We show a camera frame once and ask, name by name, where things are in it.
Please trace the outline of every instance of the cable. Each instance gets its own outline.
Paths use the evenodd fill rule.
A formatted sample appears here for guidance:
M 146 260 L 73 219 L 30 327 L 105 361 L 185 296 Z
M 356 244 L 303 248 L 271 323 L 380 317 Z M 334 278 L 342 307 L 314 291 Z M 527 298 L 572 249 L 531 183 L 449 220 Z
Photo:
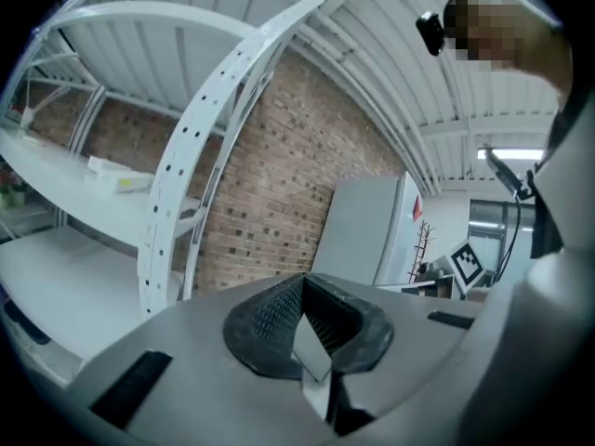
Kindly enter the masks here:
M 517 223 L 514 227 L 514 234 L 512 235 L 512 240 L 510 240 L 509 249 L 506 251 L 504 256 L 502 256 L 500 266 L 498 266 L 498 269 L 496 270 L 494 282 L 500 281 L 500 278 L 502 278 L 502 274 L 504 274 L 504 270 L 509 265 L 510 255 L 512 254 L 512 248 L 514 247 L 514 242 L 517 240 L 517 233 L 519 232 L 519 226 L 521 225 L 521 201 L 519 200 L 519 197 L 516 195 L 516 193 L 514 195 L 514 200 L 517 203 Z

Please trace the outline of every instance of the small object on shelf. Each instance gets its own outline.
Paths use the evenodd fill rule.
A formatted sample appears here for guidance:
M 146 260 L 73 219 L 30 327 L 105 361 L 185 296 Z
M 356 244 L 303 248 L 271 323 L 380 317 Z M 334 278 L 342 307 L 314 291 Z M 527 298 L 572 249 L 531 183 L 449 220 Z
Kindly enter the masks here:
M 22 112 L 22 117 L 20 118 L 20 128 L 26 129 L 28 128 L 33 119 L 35 118 L 35 112 L 30 107 L 26 107 L 25 110 Z
M 13 206 L 25 206 L 27 198 L 27 184 L 16 173 L 12 174 L 12 185 L 10 195 Z
M 126 165 L 117 164 L 116 162 L 112 162 L 107 159 L 101 159 L 93 155 L 89 157 L 87 166 L 89 167 L 89 170 L 95 172 L 96 174 L 99 174 L 105 170 L 132 170 Z
M 115 193 L 146 190 L 151 187 L 153 174 L 134 170 L 105 170 L 96 176 L 87 176 L 86 182 L 93 184 L 97 193 L 105 196 Z

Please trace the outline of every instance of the black slot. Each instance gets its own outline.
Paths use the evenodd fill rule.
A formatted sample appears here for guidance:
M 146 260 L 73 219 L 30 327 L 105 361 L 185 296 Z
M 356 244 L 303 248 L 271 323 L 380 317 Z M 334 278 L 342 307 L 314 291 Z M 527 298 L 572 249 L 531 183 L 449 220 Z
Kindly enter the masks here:
M 473 325 L 473 321 L 475 321 L 475 319 L 472 319 L 471 317 L 457 316 L 456 314 L 449 314 L 448 312 L 442 312 L 441 310 L 434 310 L 428 314 L 428 319 L 466 330 L 470 329 L 471 325 Z
M 91 411 L 124 429 L 171 361 L 172 358 L 163 352 L 143 353 L 91 406 Z

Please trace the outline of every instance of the brick wall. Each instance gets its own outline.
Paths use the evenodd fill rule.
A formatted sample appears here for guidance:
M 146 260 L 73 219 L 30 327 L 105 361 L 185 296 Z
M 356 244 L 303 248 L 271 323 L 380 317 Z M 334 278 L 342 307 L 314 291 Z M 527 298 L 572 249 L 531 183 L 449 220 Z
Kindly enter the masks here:
M 32 86 L 32 105 L 48 93 Z M 34 129 L 65 144 L 85 104 L 72 92 L 44 109 Z M 108 100 L 85 154 L 154 172 L 176 121 Z M 201 196 L 219 140 L 211 138 L 189 194 Z M 206 221 L 197 283 L 203 292 L 309 270 L 341 178 L 397 175 L 403 165 L 373 124 L 308 62 L 286 53 L 242 130 Z M 175 266 L 188 237 L 177 243 Z

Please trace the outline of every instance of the white metal shelf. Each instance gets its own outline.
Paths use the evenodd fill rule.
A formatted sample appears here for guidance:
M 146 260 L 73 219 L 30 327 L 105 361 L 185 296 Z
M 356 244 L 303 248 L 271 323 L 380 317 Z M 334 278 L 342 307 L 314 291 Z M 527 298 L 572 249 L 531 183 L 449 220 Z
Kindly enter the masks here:
M 0 154 L 29 185 L 69 215 L 123 243 L 137 247 L 142 243 L 148 190 L 98 194 L 92 184 L 96 175 L 87 168 L 86 158 L 49 142 L 22 138 L 16 129 L 0 130 Z M 186 198 L 182 211 L 196 209 L 199 203 Z
M 0 283 L 39 329 L 83 360 L 143 321 L 137 260 L 70 227 L 0 245 Z M 170 304 L 178 290 L 171 274 Z

